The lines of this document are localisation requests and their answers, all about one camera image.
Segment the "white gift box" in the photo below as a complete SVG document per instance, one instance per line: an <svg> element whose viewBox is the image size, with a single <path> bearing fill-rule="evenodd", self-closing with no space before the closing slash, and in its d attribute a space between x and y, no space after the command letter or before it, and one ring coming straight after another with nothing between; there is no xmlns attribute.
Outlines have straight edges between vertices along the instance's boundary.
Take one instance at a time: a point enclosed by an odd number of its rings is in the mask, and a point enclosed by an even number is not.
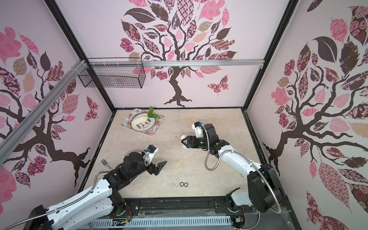
<svg viewBox="0 0 368 230"><path fill-rule="evenodd" d="M186 141L185 140L181 140L181 144L182 144L182 146L183 146L183 148L184 149L186 149L187 147L186 147Z"/></svg>

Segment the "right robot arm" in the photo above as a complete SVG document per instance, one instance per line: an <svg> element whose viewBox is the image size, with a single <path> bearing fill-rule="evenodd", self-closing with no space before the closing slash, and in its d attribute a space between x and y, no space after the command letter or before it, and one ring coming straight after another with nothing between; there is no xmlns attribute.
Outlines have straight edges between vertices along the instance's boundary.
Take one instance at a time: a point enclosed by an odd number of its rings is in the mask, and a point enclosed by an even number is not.
<svg viewBox="0 0 368 230"><path fill-rule="evenodd" d="M205 168L208 171L214 171L223 161L247 178L247 188L236 188L226 195L230 210L250 206L261 213L268 210L281 213L280 203L285 192L270 164L256 163L236 151L230 143L218 137L212 124L196 122L192 129L195 135L183 135L181 143L184 148L202 149L207 152Z"/></svg>

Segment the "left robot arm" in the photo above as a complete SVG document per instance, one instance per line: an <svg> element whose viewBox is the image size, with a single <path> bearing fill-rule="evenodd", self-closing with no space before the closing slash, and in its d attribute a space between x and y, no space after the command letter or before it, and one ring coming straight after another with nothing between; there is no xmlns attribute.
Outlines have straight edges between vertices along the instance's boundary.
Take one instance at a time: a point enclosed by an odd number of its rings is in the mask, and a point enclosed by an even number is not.
<svg viewBox="0 0 368 230"><path fill-rule="evenodd" d="M121 216L130 213L120 190L127 187L144 172L158 175L167 164L152 163L158 148L150 145L146 150L128 152L123 162L113 169L102 171L103 178L95 178L91 187L56 205L39 206L31 211L25 230L76 230L103 216Z"/></svg>

